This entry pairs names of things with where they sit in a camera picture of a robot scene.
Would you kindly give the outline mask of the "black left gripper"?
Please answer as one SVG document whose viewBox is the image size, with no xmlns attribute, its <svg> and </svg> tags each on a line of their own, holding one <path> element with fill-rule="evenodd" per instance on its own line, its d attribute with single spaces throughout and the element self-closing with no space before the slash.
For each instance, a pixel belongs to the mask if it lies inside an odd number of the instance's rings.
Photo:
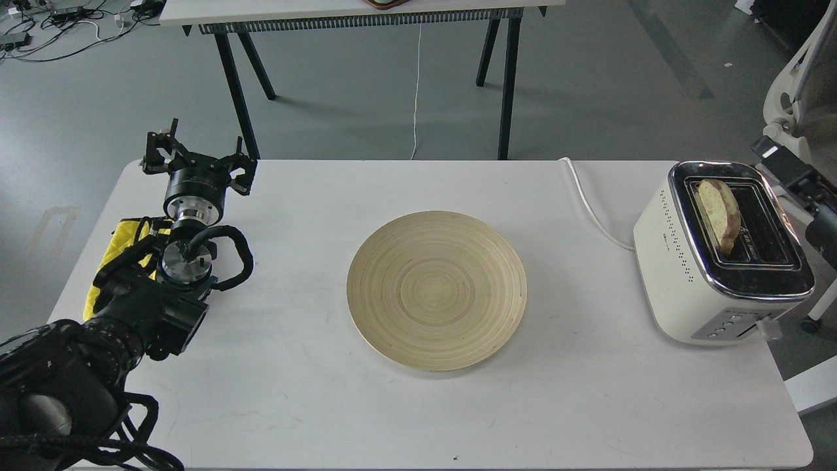
<svg viewBox="0 0 837 471">
<path fill-rule="evenodd" d="M 171 120 L 167 130 L 150 131 L 141 159 L 144 174 L 169 176 L 163 211 L 171 220 L 192 218 L 200 223 L 218 223 L 224 215 L 226 190 L 249 196 L 258 159 L 245 153 L 245 141 L 237 137 L 233 153 L 222 158 L 198 155 L 176 138 L 179 119 Z"/>
</svg>

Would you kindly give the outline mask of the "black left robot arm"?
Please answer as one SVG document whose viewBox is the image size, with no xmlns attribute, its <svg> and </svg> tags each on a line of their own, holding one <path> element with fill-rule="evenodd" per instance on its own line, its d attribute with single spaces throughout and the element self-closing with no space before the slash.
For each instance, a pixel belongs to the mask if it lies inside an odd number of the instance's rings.
<svg viewBox="0 0 837 471">
<path fill-rule="evenodd" d="M 141 167 L 168 176 L 164 217 L 138 218 L 129 245 L 97 271 L 92 315 L 60 319 L 2 344 L 2 469 L 65 470 L 80 461 L 137 470 L 182 470 L 150 446 L 159 404 L 126 390 L 143 358 L 185 352 L 207 297 L 251 277 L 245 236 L 221 224 L 227 190 L 248 196 L 258 161 L 239 137 L 234 153 L 191 152 L 150 132 Z"/>
</svg>

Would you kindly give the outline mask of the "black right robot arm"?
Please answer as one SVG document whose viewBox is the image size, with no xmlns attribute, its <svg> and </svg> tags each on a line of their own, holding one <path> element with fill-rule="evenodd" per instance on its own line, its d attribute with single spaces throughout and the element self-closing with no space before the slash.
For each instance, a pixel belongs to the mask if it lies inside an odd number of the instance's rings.
<svg viewBox="0 0 837 471">
<path fill-rule="evenodd" d="M 835 185 L 790 149 L 762 136 L 751 144 L 765 169 L 790 194 L 811 221 L 805 224 L 805 239 L 831 268 L 836 268 Z"/>
</svg>

